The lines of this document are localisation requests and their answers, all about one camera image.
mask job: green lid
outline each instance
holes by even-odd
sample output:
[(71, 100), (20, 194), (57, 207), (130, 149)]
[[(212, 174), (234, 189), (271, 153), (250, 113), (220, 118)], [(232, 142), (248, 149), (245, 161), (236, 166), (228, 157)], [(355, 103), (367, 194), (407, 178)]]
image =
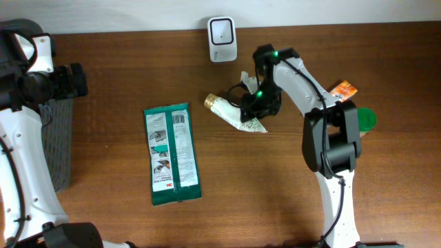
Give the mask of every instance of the green lid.
[(361, 132), (369, 132), (377, 124), (377, 116), (375, 113), (367, 108), (361, 107), (358, 109), (358, 127)]

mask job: white wall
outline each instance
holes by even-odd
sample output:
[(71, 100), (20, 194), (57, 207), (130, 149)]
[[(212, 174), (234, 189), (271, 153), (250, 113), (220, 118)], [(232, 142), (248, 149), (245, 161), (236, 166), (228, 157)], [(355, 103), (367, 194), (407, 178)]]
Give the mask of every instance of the white wall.
[(238, 28), (441, 20), (441, 0), (0, 0), (0, 21), (28, 18), (49, 33)]

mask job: orange packet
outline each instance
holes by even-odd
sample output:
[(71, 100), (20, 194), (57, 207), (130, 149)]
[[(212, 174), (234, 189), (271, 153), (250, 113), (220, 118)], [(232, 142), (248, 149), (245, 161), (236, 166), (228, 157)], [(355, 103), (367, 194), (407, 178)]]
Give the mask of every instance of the orange packet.
[(354, 86), (345, 80), (341, 84), (337, 85), (337, 87), (335, 87), (330, 94), (336, 97), (338, 100), (344, 102), (356, 94), (357, 91), (358, 90)]

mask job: green package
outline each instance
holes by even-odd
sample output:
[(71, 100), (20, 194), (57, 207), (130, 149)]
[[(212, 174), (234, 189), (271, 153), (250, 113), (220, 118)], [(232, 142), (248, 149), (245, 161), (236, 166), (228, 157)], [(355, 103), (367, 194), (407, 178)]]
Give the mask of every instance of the green package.
[(153, 206), (202, 197), (188, 103), (144, 110)]

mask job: brown tabletop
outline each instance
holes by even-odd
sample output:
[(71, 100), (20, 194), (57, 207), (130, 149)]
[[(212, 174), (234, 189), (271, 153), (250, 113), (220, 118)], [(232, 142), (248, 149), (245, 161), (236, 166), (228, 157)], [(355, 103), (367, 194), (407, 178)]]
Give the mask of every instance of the brown tabletop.
[[(267, 134), (239, 132), (205, 109), (257, 46), (295, 48), (324, 87), (347, 79), (377, 126), (362, 138), (353, 204), (363, 242), (441, 242), (441, 23), (237, 30), (238, 58), (212, 63), (206, 30), (56, 35), (57, 65), (79, 62), (89, 95), (75, 100), (72, 222), (140, 247), (263, 247), (318, 240), (320, 190), (302, 152), (303, 119), (284, 95)], [(152, 206), (143, 110), (188, 102), (203, 197)]]

